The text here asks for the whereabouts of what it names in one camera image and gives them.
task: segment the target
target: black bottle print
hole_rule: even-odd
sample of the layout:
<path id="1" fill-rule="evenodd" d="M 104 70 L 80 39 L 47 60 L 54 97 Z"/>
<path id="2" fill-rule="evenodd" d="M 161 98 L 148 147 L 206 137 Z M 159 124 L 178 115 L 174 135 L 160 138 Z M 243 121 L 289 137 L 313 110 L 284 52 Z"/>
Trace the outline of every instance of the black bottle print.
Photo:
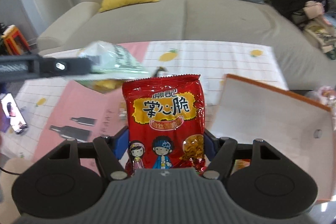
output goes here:
<path id="1" fill-rule="evenodd" d="M 87 141 L 91 133 L 91 131 L 89 130 L 71 126 L 64 126 L 64 127 L 50 126 L 49 129 L 57 132 L 64 139 L 75 138 L 79 141 Z"/>
<path id="2" fill-rule="evenodd" d="M 79 118 L 71 118 L 71 121 L 74 121 L 79 124 L 83 124 L 85 126 L 93 127 L 96 123 L 96 119 L 86 118 L 86 117 L 79 117 Z"/>

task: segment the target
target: black cable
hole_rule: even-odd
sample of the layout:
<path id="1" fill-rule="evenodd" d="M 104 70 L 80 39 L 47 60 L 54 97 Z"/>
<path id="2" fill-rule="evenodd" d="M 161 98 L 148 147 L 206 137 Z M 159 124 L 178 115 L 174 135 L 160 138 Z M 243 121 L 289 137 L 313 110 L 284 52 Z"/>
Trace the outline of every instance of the black cable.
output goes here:
<path id="1" fill-rule="evenodd" d="M 5 172 L 5 173 L 7 173 L 7 174 L 10 174 L 10 175 L 15 175 L 15 176 L 19 176 L 19 175 L 21 175 L 21 174 L 19 174 L 19 173 L 9 172 L 9 171 L 7 171 L 7 170 L 1 168 L 1 167 L 0 167 L 0 170 L 1 170 L 2 172 Z"/>

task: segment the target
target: person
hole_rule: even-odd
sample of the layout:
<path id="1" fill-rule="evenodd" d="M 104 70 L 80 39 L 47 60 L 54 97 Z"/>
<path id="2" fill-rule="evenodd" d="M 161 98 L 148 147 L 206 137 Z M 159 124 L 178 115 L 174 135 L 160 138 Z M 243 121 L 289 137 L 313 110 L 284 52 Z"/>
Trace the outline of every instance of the person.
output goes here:
<path id="1" fill-rule="evenodd" d="M 174 143 L 167 136 L 158 136 L 152 143 L 152 149 L 157 155 L 153 169 L 168 169 L 172 167 L 168 155 L 174 150 Z"/>
<path id="2" fill-rule="evenodd" d="M 145 146 L 140 141 L 132 141 L 129 144 L 131 160 L 133 162 L 133 170 L 145 168 L 142 162 L 142 157 L 145 154 Z"/>

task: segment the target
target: gray ribbed plastic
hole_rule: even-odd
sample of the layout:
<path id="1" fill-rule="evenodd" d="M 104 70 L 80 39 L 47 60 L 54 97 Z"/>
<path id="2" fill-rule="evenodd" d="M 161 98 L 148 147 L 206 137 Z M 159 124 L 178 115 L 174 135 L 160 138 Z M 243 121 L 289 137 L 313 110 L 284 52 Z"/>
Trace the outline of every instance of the gray ribbed plastic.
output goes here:
<path id="1" fill-rule="evenodd" d="M 72 217 L 46 220 L 23 216 L 15 224 L 316 224 L 309 216 L 273 220 L 236 205 L 220 181 L 194 169 L 138 170 L 111 182 L 102 198 Z"/>

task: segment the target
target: lemon print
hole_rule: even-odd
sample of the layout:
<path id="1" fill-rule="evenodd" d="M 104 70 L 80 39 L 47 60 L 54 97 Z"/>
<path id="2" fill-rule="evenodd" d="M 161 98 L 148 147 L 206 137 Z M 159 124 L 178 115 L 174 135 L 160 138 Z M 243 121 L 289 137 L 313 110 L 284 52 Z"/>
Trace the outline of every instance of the lemon print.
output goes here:
<path id="1" fill-rule="evenodd" d="M 47 99 L 42 97 L 40 100 L 38 100 L 38 102 L 36 103 L 36 106 L 43 105 L 46 101 L 47 101 Z"/>
<path id="2" fill-rule="evenodd" d="M 253 51 L 251 51 L 251 56 L 252 57 L 258 57 L 258 56 L 261 56 L 261 55 L 263 55 L 263 51 L 261 51 L 261 50 L 253 50 Z"/>
<path id="3" fill-rule="evenodd" d="M 174 60 L 179 54 L 177 53 L 177 49 L 171 49 L 169 52 L 166 52 L 165 54 L 161 55 L 159 58 L 159 61 L 162 62 L 169 62 Z"/>

